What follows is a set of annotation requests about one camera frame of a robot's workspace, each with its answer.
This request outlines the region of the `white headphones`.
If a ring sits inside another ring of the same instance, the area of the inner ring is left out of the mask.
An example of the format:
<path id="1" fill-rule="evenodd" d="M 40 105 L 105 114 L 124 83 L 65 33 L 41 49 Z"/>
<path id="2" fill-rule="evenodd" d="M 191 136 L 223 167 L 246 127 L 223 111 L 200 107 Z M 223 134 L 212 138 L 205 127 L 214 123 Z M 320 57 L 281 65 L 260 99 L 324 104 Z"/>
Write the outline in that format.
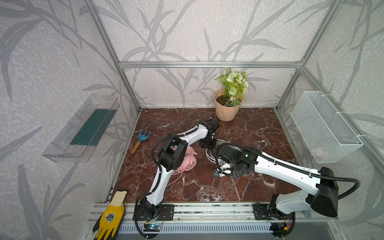
<path id="1" fill-rule="evenodd" d="M 230 161 L 239 158 L 241 151 L 240 148 L 226 145 L 229 143 L 224 140 L 217 140 L 217 145 L 214 149 L 206 149 L 207 159 L 214 163 L 217 169 L 230 168 Z"/>

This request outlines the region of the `pink headphones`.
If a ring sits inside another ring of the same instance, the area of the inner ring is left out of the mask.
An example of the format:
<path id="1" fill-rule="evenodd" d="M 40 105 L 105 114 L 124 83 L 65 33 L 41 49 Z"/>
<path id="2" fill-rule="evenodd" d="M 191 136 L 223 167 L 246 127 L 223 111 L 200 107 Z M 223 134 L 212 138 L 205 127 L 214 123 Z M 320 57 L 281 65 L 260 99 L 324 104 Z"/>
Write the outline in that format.
<path id="1" fill-rule="evenodd" d="M 181 166 L 177 169 L 177 173 L 182 174 L 183 172 L 190 171 L 196 164 L 197 164 L 197 152 L 189 146 L 187 148 L 183 163 Z"/>

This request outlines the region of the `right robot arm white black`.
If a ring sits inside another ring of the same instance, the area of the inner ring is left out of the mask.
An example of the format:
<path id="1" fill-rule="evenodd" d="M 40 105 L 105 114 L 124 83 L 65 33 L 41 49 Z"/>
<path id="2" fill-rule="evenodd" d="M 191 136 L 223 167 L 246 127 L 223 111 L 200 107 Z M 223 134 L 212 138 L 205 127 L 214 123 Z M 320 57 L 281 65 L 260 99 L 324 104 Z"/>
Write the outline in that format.
<path id="1" fill-rule="evenodd" d="M 248 172 L 265 174 L 292 184 L 300 191 L 290 194 L 275 194 L 269 204 L 269 211 L 289 215 L 292 212 L 313 210 L 323 216 L 335 218 L 338 215 L 338 201 L 356 191 L 361 182 L 354 178 L 336 177 L 333 171 L 323 167 L 320 170 L 300 167 L 274 158 L 260 150 L 232 143 L 221 144 L 215 161 L 218 173 L 226 175 L 231 171 L 234 177 Z"/>

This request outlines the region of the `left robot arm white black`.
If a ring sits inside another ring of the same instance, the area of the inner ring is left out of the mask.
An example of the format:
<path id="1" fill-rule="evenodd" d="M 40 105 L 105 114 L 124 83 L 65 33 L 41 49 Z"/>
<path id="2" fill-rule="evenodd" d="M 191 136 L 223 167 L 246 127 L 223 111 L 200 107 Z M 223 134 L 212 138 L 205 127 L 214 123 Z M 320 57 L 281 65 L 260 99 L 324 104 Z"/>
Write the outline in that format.
<path id="1" fill-rule="evenodd" d="M 188 147 L 199 142 L 202 148 L 213 148 L 216 145 L 214 133 L 219 127 L 218 120 L 210 118 L 184 133 L 169 134 L 153 146 L 151 158 L 158 169 L 150 191 L 136 200 L 135 221 L 154 220 L 159 216 L 171 175 L 182 165 Z"/>

